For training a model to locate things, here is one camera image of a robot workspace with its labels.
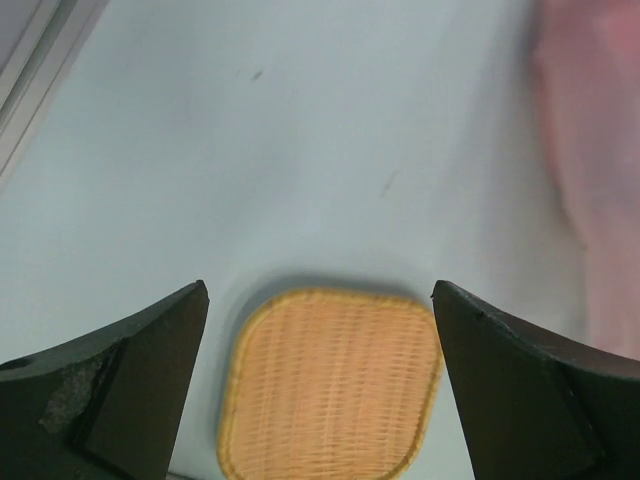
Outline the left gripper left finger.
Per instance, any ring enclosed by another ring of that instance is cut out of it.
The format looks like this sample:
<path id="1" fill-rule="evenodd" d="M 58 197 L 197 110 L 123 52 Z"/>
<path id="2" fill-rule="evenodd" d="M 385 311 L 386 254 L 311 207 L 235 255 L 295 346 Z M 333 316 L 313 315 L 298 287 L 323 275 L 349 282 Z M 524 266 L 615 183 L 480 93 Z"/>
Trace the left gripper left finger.
<path id="1" fill-rule="evenodd" d="M 198 280 L 1 366 L 4 479 L 164 479 L 203 336 Z"/>

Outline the woven bamboo tray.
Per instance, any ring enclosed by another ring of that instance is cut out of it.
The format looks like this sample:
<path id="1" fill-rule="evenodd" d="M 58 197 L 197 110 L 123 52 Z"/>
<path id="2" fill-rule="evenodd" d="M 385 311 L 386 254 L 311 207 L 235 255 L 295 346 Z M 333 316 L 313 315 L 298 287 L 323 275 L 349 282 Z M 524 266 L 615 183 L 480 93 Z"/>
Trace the woven bamboo tray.
<path id="1" fill-rule="evenodd" d="M 236 338 L 220 469 L 228 479 L 396 479 L 422 446 L 443 368 L 434 315 L 415 300 L 277 295 Z"/>

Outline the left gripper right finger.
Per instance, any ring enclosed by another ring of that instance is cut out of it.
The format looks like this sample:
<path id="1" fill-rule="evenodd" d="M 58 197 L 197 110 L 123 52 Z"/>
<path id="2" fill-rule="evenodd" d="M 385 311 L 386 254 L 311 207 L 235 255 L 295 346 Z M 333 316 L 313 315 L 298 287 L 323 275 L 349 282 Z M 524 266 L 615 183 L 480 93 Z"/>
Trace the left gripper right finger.
<path id="1" fill-rule="evenodd" d="M 434 314 L 478 479 L 636 479 L 639 363 L 439 280 Z"/>

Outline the pink plastic bag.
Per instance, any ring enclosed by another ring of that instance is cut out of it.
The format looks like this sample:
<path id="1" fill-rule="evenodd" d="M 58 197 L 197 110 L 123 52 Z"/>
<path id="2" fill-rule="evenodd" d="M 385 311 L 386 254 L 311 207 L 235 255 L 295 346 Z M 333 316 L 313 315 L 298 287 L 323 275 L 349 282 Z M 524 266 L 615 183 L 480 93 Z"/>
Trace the pink plastic bag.
<path id="1" fill-rule="evenodd" d="M 584 251 L 588 331 L 639 356 L 639 4 L 540 1 L 532 61 L 552 178 Z"/>

